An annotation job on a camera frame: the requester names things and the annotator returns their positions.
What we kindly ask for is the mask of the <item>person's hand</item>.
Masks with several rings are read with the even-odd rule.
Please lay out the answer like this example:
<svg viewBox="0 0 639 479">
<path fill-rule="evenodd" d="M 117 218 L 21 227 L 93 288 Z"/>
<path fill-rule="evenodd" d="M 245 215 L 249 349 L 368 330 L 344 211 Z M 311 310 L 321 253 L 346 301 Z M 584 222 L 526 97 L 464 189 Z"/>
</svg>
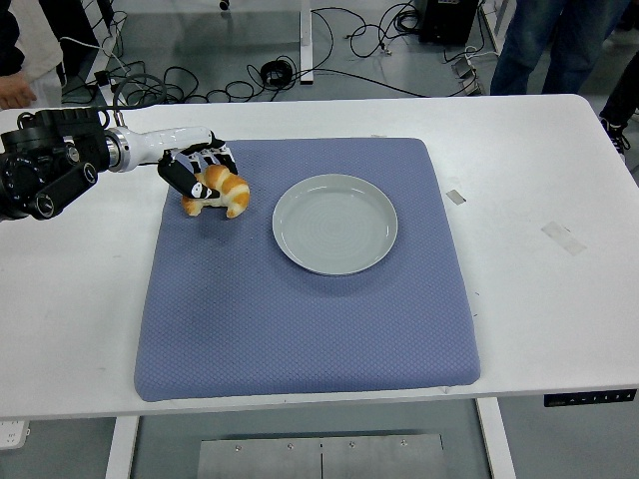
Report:
<svg viewBox="0 0 639 479">
<path fill-rule="evenodd" d="M 0 107 L 2 110 L 28 108 L 37 100 L 21 72 L 0 78 Z"/>
</svg>

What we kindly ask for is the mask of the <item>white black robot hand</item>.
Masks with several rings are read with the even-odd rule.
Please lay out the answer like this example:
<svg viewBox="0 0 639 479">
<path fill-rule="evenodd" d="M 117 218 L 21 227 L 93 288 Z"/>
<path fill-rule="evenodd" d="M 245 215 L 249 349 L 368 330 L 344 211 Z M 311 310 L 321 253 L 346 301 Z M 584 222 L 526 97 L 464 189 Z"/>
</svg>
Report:
<svg viewBox="0 0 639 479">
<path fill-rule="evenodd" d="M 181 195 L 197 200 L 216 198 L 212 187 L 197 180 L 183 164 L 175 159 L 198 153 L 201 157 L 213 155 L 233 174 L 238 172 L 235 159 L 226 143 L 205 127 L 188 127 L 138 134 L 122 129 L 119 172 L 129 172 L 143 164 L 157 164 L 159 175 Z"/>
</svg>

